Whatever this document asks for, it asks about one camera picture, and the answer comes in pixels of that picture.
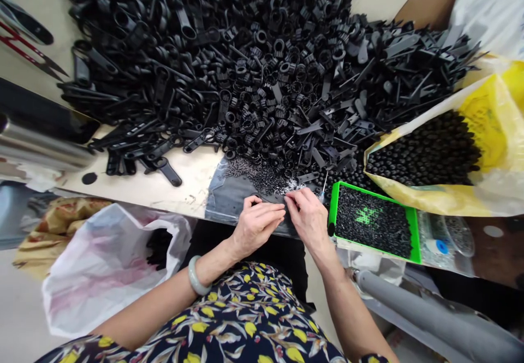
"green marking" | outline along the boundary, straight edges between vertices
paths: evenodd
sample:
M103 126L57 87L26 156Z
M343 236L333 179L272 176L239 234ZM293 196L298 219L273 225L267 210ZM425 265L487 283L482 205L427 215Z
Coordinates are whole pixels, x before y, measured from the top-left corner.
M358 217L355 221L369 225L378 218L380 212L382 212L382 209L368 209L364 207L364 209L356 211Z

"stainless steel tube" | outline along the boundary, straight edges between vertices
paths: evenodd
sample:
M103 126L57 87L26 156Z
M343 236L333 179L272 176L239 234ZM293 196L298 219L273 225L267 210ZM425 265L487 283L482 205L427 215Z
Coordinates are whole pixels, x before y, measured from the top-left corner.
M64 171L86 169L96 159L87 148L37 133L0 114L0 156Z

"green plastic tray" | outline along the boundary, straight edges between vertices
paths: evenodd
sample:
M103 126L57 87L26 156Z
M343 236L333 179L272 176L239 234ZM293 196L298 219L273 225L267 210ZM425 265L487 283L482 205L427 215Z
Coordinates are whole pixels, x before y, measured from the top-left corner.
M351 189L363 192L365 194L369 194L369 195L372 195L374 197L377 197L377 198L380 198L380 199L383 199L383 200L387 200L387 201L396 203L396 204L402 206L404 209L406 209L406 218L407 218L408 223L409 223L409 231L411 232L411 245L413 247L413 249L411 250L411 256L408 258L408 260L411 261L411 262L417 263L417 264L421 264L422 263L422 258L421 258L421 254L420 254L419 225L418 225L417 217L416 217L416 209L413 208L413 207L404 206L404 205L398 203L394 199L387 198L387 197L385 197L383 195L375 194L375 193L373 193L371 191L365 190L365 189L360 188L360 187L352 186L352 185L344 183L342 181L337 182L337 183L335 183L333 185L333 190L331 192L331 205L330 205L330 208L329 208L329 219L328 219L328 224L329 224L330 228L333 228L336 231L335 225L337 223L338 195L339 195L339 192L340 192L340 186L348 187L348 188L351 188ZM346 241L349 241L351 243L355 243L355 244L358 244L360 246L369 247L369 248L372 248L373 250L380 251L380 252L383 252L383 253L388 254L388 255L392 255L393 257L397 257L397 258L400 258L402 260L406 260L406 258L404 258L404 257L399 257L399 256L391 254L391 253L389 253L387 251L382 251L382 250L379 250L379 249L371 247L371 246L366 246L366 245L363 245L363 244L358 243L358 242L353 241L353 240L344 239L343 237L337 236L336 232L335 232L335 236L337 237L337 239L346 240Z

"metal cylinder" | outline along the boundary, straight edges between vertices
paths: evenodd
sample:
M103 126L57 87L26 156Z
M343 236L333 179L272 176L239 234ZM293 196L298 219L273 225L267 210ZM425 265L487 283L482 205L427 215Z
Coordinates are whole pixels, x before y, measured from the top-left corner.
M64 171L86 169L96 159L87 148L14 123L0 114L0 155Z
M478 363L524 361L524 343L495 323L464 315L433 304L374 275L368 270L355 274L360 289L401 315L421 331L428 332Z

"woman's left hand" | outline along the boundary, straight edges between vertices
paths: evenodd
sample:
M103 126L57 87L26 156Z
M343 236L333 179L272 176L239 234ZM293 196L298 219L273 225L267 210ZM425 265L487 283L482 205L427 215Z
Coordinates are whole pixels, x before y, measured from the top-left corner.
M284 207L284 204L263 203L256 196L244 199L239 223L228 239L237 261L251 255L269 239L273 231L284 221Z

